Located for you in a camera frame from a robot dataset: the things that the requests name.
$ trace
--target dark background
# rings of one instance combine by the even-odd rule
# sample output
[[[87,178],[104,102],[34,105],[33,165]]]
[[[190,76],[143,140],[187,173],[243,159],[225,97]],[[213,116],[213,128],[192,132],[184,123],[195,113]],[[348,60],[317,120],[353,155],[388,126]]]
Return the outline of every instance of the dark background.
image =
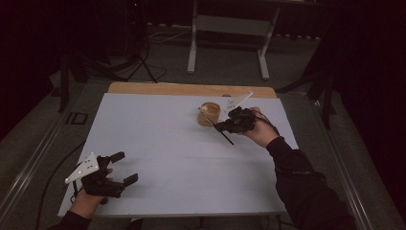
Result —
[[[0,3],[0,140],[52,91],[49,76],[59,69],[60,35],[70,35],[78,44],[82,42],[82,47],[86,47],[83,49],[90,47],[86,52],[93,58],[105,55],[106,42],[92,42],[93,46],[89,43],[98,41],[95,36],[102,32],[96,15],[89,13],[92,11],[89,3],[49,0]],[[146,3],[149,22],[191,25],[192,1]],[[249,11],[218,5],[202,9],[221,10],[230,15]],[[403,179],[406,156],[402,146],[406,140],[403,102],[406,12],[403,9],[401,1],[369,2],[356,11],[340,11],[333,18],[330,11],[287,8],[275,32],[292,35],[292,39],[298,35],[324,38],[322,48],[316,51],[310,64],[335,76],[334,88],[341,93],[384,184],[406,220]]]

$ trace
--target person's left hand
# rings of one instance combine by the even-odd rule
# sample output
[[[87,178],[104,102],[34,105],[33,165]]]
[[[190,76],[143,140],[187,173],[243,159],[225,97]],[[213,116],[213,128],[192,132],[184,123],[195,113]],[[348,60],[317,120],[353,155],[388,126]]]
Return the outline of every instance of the person's left hand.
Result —
[[[112,173],[112,169],[107,169],[108,173]],[[76,213],[86,219],[91,219],[96,210],[99,207],[99,204],[104,199],[104,196],[100,195],[89,195],[84,189],[78,192],[78,195],[75,198],[74,203],[72,204],[69,211]]]

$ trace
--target gray floor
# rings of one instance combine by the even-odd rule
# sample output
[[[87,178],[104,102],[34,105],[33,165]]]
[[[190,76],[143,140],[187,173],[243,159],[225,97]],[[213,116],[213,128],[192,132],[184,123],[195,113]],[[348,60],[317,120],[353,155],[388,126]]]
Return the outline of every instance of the gray floor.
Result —
[[[185,34],[171,41],[151,42],[147,63],[168,70],[159,81],[279,88],[301,76],[318,44],[317,40],[273,38],[266,55],[271,80],[263,81],[256,51],[252,49],[252,44],[257,44],[255,40],[251,40],[249,45],[240,40],[230,46],[232,42],[227,39],[213,42],[209,34],[200,36],[195,73],[188,74],[188,36]],[[166,38],[154,36],[151,40],[164,41]],[[161,68],[150,69],[155,77],[164,72]],[[145,69],[141,68],[131,81],[150,79]],[[66,115],[57,113],[58,98],[47,97],[0,143],[0,154],[4,159],[0,162],[1,197],[5,197],[29,157],[38,152],[36,148],[45,147],[43,160],[30,183],[25,185],[25,193],[15,198],[18,202],[11,207],[4,229],[34,229],[39,200],[48,178],[60,160],[86,139],[110,82],[95,75],[85,85],[72,84],[72,100],[67,111],[89,114],[89,121],[84,126],[65,125]],[[349,209],[355,215],[365,210],[367,218],[359,220],[365,224],[360,229],[406,229],[339,95],[334,94],[332,104],[336,114],[330,118],[331,131],[327,131],[320,123],[317,104],[305,97],[307,88],[308,85],[304,85],[288,94],[278,95],[300,148],[308,154],[315,169],[327,176],[328,184],[349,204]],[[47,132],[50,127],[59,124],[55,135]],[[52,142],[41,142],[44,136],[51,136]],[[75,167],[79,153],[80,150],[77,150],[54,175],[45,196],[41,229],[58,223],[56,213],[66,189],[63,178]],[[351,207],[354,200],[360,200],[362,206]],[[283,215],[283,219],[288,221],[286,215]],[[263,226],[267,225],[268,220],[269,229],[278,229],[273,215],[262,217]],[[96,218],[90,229],[124,229],[128,223],[129,218]]]

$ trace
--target hand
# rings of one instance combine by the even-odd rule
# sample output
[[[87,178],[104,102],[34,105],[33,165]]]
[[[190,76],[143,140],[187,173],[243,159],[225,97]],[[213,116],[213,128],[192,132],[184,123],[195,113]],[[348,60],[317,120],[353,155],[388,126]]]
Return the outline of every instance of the hand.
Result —
[[[250,109],[256,114],[257,117],[262,117],[258,107],[252,107]],[[248,130],[241,134],[251,138],[255,143],[264,148],[266,148],[271,141],[279,136],[275,132],[274,128],[261,120],[256,120],[253,130]]]
[[[112,172],[112,169],[107,169],[107,173]],[[91,219],[95,215],[96,210],[98,209],[99,204],[103,199],[104,196],[89,195],[84,189],[82,189],[76,196],[75,201],[69,211],[76,213],[86,219]]]

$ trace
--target black jacket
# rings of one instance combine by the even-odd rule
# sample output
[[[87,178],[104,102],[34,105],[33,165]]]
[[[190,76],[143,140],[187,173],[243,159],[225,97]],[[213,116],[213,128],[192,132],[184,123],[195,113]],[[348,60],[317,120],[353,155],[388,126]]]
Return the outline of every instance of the black jacket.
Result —
[[[277,191],[293,223],[301,230],[357,229],[347,205],[328,187],[320,173],[314,172],[307,157],[290,148],[283,137],[268,144],[274,158]],[[91,219],[67,212],[51,230],[85,230]]]

